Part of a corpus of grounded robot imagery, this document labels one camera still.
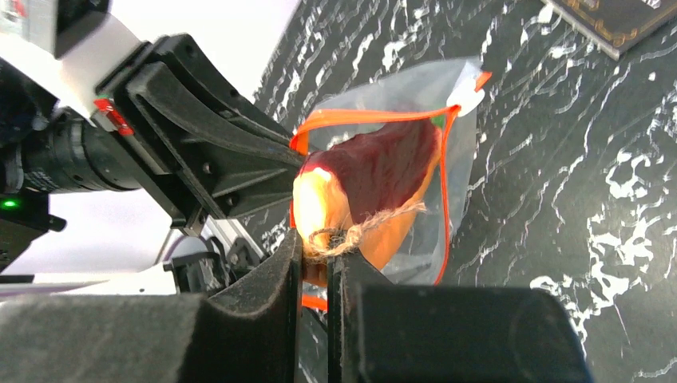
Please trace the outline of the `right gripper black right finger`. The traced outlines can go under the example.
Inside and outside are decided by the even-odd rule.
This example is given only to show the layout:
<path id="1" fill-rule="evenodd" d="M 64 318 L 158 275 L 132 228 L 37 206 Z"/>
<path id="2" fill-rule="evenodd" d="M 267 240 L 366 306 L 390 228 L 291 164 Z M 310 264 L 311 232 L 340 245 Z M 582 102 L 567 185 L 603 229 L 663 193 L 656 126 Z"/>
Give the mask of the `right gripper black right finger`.
<path id="1" fill-rule="evenodd" d="M 542 290 L 396 285 L 360 253 L 328 263 L 332 382 L 590 382 Z"/>

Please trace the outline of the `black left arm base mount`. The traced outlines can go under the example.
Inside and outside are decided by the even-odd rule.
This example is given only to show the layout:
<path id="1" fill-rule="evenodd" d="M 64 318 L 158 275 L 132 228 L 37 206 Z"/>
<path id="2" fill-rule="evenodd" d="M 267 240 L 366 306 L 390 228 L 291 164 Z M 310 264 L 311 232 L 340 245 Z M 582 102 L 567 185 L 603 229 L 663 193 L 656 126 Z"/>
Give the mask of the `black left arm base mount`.
<path id="1" fill-rule="evenodd" d="M 216 236 L 200 237 L 202 247 L 177 255 L 175 250 L 186 240 L 178 239 L 162 259 L 163 270 L 172 274 L 179 294 L 221 292 L 265 262 L 270 255 L 254 247 L 243 236 L 225 245 Z"/>

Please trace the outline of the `dark red sweet potato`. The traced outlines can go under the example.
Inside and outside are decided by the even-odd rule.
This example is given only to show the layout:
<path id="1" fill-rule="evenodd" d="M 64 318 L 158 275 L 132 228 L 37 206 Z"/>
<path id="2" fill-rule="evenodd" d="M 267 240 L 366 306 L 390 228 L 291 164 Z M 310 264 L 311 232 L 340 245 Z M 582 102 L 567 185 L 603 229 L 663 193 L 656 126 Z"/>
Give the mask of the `dark red sweet potato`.
<path id="1" fill-rule="evenodd" d="M 311 153 L 299 172 L 320 169 L 337 180 L 352 222 L 401 207 L 424 184 L 439 153 L 441 129 L 431 120 L 398 121 Z"/>

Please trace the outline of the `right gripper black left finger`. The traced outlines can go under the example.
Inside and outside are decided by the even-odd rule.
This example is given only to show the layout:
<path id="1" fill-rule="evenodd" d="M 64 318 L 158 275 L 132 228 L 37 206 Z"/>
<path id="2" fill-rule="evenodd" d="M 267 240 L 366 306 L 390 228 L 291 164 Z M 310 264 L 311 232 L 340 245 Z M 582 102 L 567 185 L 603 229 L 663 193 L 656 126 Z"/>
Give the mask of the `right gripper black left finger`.
<path id="1" fill-rule="evenodd" d="M 293 382 L 302 241 L 218 294 L 53 295 L 1 307 L 4 382 Z"/>

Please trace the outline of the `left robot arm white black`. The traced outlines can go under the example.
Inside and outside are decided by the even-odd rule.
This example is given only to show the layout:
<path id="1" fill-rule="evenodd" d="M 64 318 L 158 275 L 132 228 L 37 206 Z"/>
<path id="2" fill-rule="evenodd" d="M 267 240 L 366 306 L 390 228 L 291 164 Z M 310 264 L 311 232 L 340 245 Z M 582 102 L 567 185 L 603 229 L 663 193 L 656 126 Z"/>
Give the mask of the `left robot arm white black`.
<path id="1" fill-rule="evenodd" d="M 219 73 L 188 34 L 138 42 L 90 86 L 85 112 L 1 62 L 1 265 L 48 232 L 52 194 L 144 189 L 171 228 L 250 215 L 291 197 L 291 134 Z"/>

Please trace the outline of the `orange toy squash slice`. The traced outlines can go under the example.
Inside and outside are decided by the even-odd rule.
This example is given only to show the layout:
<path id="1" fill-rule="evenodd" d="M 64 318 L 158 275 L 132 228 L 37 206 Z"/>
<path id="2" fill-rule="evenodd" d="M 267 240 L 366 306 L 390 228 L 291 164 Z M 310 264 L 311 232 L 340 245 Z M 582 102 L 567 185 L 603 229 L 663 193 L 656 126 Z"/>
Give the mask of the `orange toy squash slice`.
<path id="1" fill-rule="evenodd" d="M 442 132 L 439 153 L 428 167 L 424 184 L 401 207 L 409 207 L 422 201 L 440 160 L 441 139 Z M 295 227 L 303 240 L 303 278 L 310 284 L 326 286 L 327 265 L 324 261 L 314 259 L 317 254 L 311 249 L 309 240 L 315 239 L 319 246 L 326 248 L 329 245 L 331 229 L 347 230 L 359 224 L 352 222 L 347 197 L 337 180 L 320 169 L 295 177 L 292 204 Z"/>

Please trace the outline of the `clear zip bag orange zipper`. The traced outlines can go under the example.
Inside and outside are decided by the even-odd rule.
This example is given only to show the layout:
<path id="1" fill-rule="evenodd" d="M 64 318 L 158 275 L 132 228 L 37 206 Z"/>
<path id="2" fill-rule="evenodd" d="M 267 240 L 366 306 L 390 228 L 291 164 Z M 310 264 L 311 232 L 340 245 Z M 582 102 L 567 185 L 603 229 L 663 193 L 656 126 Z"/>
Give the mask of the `clear zip bag orange zipper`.
<path id="1" fill-rule="evenodd" d="M 322 102 L 291 138 L 288 235 L 316 287 L 301 302 L 325 314 L 328 381 L 359 381 L 363 342 L 386 358 L 394 326 L 434 304 L 488 79 L 478 57 L 427 61 Z"/>

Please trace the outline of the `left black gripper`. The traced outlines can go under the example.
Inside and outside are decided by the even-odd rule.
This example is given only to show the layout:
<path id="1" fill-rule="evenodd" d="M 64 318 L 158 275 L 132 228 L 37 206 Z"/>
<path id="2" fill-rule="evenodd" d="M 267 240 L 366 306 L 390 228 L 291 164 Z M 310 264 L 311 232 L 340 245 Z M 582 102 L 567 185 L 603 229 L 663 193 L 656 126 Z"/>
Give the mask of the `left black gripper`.
<path id="1" fill-rule="evenodd" d="M 188 34 L 143 41 L 97 87 L 94 123 L 123 168 L 195 235 L 291 199 L 291 133 L 242 96 Z"/>

